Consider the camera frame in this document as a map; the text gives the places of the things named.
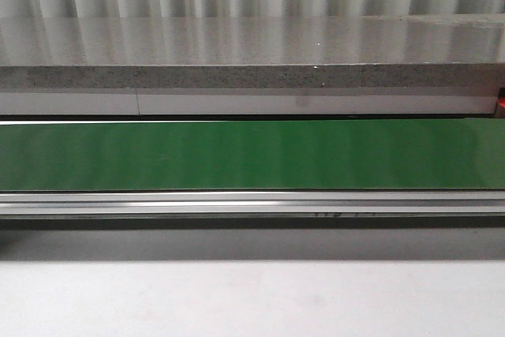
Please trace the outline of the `grey stone countertop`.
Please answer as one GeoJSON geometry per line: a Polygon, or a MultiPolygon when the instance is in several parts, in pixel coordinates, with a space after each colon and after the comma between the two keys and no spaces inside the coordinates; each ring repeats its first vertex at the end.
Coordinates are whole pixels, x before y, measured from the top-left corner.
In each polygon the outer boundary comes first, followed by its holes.
{"type": "Polygon", "coordinates": [[[501,15],[16,17],[1,116],[496,117],[501,15]]]}

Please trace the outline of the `aluminium conveyor front rail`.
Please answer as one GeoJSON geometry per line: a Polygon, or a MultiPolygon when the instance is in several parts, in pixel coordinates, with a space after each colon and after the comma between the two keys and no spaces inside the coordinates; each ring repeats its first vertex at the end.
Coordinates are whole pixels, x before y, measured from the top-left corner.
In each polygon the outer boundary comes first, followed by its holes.
{"type": "Polygon", "coordinates": [[[2,193],[13,230],[503,227],[502,190],[2,193]]]}

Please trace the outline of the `green conveyor belt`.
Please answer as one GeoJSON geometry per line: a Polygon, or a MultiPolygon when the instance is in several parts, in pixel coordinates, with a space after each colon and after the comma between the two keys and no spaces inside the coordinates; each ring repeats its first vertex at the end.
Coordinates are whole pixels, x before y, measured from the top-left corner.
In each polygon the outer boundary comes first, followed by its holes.
{"type": "Polygon", "coordinates": [[[494,118],[1,127],[4,191],[503,187],[494,118]]]}

